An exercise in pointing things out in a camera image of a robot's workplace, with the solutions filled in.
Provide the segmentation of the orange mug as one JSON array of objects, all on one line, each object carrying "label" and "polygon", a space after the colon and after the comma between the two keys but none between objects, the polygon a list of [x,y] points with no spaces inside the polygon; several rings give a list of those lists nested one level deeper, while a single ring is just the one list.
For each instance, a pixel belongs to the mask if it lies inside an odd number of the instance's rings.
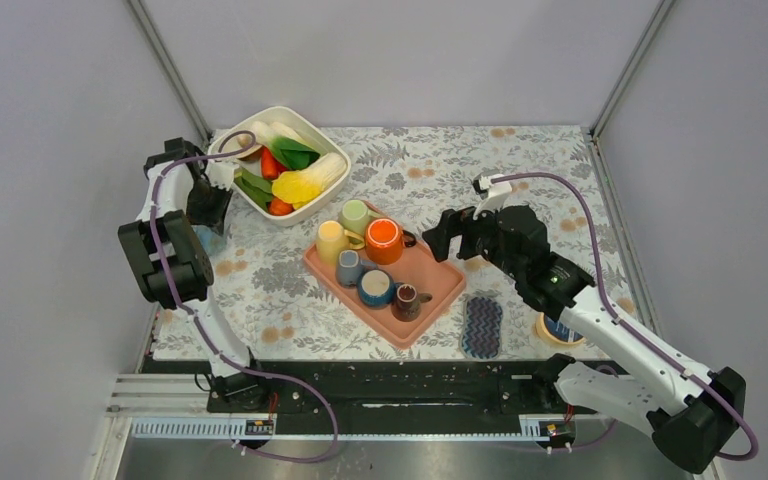
[{"label": "orange mug", "polygon": [[417,244],[416,236],[404,230],[390,218],[378,218],[369,223],[365,233],[367,258],[378,265],[396,263],[407,248]]}]

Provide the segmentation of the dark brown small mug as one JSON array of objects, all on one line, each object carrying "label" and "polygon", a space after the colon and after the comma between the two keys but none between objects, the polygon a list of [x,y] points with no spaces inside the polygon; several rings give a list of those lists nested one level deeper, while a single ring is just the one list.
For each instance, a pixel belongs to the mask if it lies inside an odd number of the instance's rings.
[{"label": "dark brown small mug", "polygon": [[397,283],[391,302],[391,312],[401,322],[412,322],[419,317],[422,305],[432,299],[431,293],[419,292],[412,284]]}]

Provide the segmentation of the light green mug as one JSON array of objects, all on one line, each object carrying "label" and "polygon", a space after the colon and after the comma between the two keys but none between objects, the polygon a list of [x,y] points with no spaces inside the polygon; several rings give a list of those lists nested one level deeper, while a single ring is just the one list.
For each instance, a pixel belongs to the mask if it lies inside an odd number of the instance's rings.
[{"label": "light green mug", "polygon": [[338,222],[347,230],[364,236],[368,225],[382,218],[382,215],[372,210],[364,201],[352,199],[345,202],[338,214]]}]

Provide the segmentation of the dark blue round mug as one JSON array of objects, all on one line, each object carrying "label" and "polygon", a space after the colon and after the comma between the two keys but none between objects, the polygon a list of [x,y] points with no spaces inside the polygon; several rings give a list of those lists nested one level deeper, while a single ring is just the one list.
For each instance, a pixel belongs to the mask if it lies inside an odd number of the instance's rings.
[{"label": "dark blue round mug", "polygon": [[366,272],[357,284],[361,303],[372,309],[380,309],[392,302],[396,282],[385,271],[375,269]]}]

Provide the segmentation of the grey blue small mug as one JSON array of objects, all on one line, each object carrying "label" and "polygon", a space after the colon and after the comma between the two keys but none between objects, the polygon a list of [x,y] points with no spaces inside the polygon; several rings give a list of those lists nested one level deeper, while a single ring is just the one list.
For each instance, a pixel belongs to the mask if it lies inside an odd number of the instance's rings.
[{"label": "grey blue small mug", "polygon": [[377,268],[377,264],[364,260],[356,250],[349,249],[339,254],[335,276],[340,286],[352,288],[357,286],[366,272]]}]

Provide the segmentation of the yellow mug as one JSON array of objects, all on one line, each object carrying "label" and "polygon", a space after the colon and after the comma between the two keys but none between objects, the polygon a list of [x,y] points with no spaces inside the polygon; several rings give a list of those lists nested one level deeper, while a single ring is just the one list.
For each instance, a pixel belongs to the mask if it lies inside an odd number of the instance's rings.
[{"label": "yellow mug", "polygon": [[345,250],[362,250],[365,239],[335,220],[323,222],[317,229],[315,248],[319,260],[327,266],[336,266]]}]

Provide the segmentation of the blue striped mug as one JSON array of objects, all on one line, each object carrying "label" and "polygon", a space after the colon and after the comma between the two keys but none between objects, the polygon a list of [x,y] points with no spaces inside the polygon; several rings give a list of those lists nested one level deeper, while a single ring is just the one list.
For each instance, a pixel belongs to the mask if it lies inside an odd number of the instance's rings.
[{"label": "blue striped mug", "polygon": [[226,249],[227,240],[223,234],[206,225],[194,225],[193,231],[209,257],[216,257]]}]

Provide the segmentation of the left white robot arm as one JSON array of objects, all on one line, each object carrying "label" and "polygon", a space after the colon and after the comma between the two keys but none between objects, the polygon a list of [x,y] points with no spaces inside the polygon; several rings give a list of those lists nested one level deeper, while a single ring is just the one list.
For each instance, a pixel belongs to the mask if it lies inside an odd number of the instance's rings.
[{"label": "left white robot arm", "polygon": [[251,350],[232,331],[212,291],[207,247],[225,233],[231,193],[209,182],[210,157],[190,141],[165,141],[147,158],[149,181],[137,218],[117,235],[137,285],[149,302],[184,314],[208,357],[211,398],[242,411],[274,409],[277,395],[251,368]]}]

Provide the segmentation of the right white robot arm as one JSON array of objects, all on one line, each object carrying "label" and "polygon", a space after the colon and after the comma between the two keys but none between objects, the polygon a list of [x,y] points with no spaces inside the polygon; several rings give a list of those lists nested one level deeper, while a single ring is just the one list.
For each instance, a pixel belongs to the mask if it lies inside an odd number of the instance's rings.
[{"label": "right white robot arm", "polygon": [[744,411],[743,376],[683,355],[602,299],[586,270],[552,252],[547,228],[530,207],[448,209],[422,237],[437,261],[448,258],[459,237],[458,258],[490,262],[513,280],[526,305],[596,344],[628,374],[616,378],[555,354],[535,375],[533,396],[543,410],[571,404],[603,413],[649,436],[693,474],[723,454]]}]

